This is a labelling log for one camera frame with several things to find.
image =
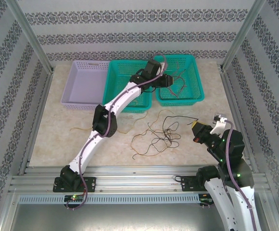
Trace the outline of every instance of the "patterned wallpaper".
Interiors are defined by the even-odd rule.
[[[6,2],[0,0],[0,209],[18,174],[47,79]]]
[[[279,210],[279,0],[265,3],[227,73]]]
[[[221,63],[253,2],[18,1],[52,65],[147,59],[156,51]]]

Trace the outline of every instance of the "green basket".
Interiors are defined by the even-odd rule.
[[[103,95],[103,104],[115,98],[130,81],[132,75],[144,69],[147,61],[143,60],[113,60],[110,61],[107,80]],[[152,93],[144,92],[134,99],[122,112],[144,113],[152,105]]]
[[[169,89],[157,89],[156,98],[161,106],[185,106],[202,101],[204,99],[203,86],[194,56],[189,54],[172,54],[165,55],[165,57],[168,63],[165,73],[171,76],[178,76],[179,73],[185,70],[181,73],[180,77],[184,79],[186,87],[178,95],[178,98]],[[162,56],[157,56],[155,60],[159,62],[164,61]],[[174,84],[169,88],[177,95],[182,86],[183,80],[178,78],[174,80]]]

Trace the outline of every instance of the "purple cable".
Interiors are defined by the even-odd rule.
[[[242,197],[244,198],[249,210],[250,210],[250,214],[251,214],[251,219],[252,219],[252,224],[253,224],[253,228],[254,228],[254,231],[257,231],[257,227],[256,227],[256,223],[255,223],[255,216],[254,216],[254,212],[252,210],[252,205],[251,203],[249,202],[249,199],[246,197],[246,195],[244,194],[244,192],[241,190],[241,188],[239,187],[239,185],[236,183],[233,175],[232,175],[232,172],[231,172],[231,167],[230,167],[230,163],[229,163],[229,143],[230,143],[230,137],[231,137],[231,134],[232,134],[232,131],[234,130],[234,125],[231,121],[229,120],[225,120],[226,123],[229,123],[230,124],[230,130],[229,130],[229,133],[228,133],[228,136],[227,136],[227,140],[226,140],[226,150],[225,150],[225,153],[226,153],[226,165],[227,165],[227,169],[228,169],[228,173],[229,173],[229,177],[232,181],[232,183],[234,184],[234,186],[236,187],[236,189],[241,193]]]
[[[79,169],[79,175],[80,175],[80,177],[81,177],[81,179],[82,179],[82,182],[83,182],[83,184],[84,184],[84,187],[85,187],[85,199],[82,201],[82,203],[81,203],[79,206],[77,206],[77,207],[75,207],[75,208],[72,208],[73,211],[76,210],[76,209],[78,209],[78,208],[81,208],[81,207],[84,205],[84,203],[86,202],[87,197],[88,197],[88,187],[87,187],[87,184],[86,184],[86,182],[85,182],[85,179],[84,179],[84,177],[83,177],[83,173],[82,173],[82,170],[81,170],[81,161],[82,161],[82,155],[83,155],[83,153],[84,153],[84,150],[86,149],[86,147],[87,147],[97,136],[100,136],[100,137],[102,137],[102,138],[104,138],[104,137],[107,136],[107,134],[108,134],[109,131],[110,131],[110,126],[111,126],[111,110],[112,110],[112,108],[114,107],[115,103],[116,103],[124,94],[128,93],[129,90],[132,90],[132,89],[134,89],[134,88],[140,87],[140,86],[142,86],[142,85],[144,85],[144,84],[147,84],[147,83],[151,83],[151,82],[155,81],[157,78],[159,78],[160,76],[163,75],[164,71],[167,69],[166,57],[165,57],[163,54],[161,54],[161,53],[157,53],[157,54],[155,54],[152,58],[154,58],[156,55],[161,55],[161,56],[163,56],[163,58],[164,58],[164,63],[165,63],[165,64],[164,64],[164,68],[163,68],[163,70],[160,72],[160,74],[158,74],[155,78],[153,78],[153,79],[151,79],[151,80],[148,80],[148,81],[146,81],[146,82],[137,84],[137,85],[135,85],[135,86],[133,86],[133,87],[131,87],[131,88],[125,90],[123,93],[121,93],[121,94],[114,100],[114,102],[112,103],[112,105],[110,106],[109,114],[108,114],[108,118],[109,118],[109,119],[108,119],[108,125],[107,125],[107,130],[106,130],[105,134],[104,134],[103,136],[100,135],[99,133],[96,134],[96,135],[94,135],[94,136],[84,145],[84,147],[82,148],[81,154],[80,154],[80,156],[79,156],[79,161],[78,161],[78,169]],[[68,207],[69,202],[70,202],[70,201],[68,201],[67,204],[66,204],[67,209],[70,209],[70,208]]]

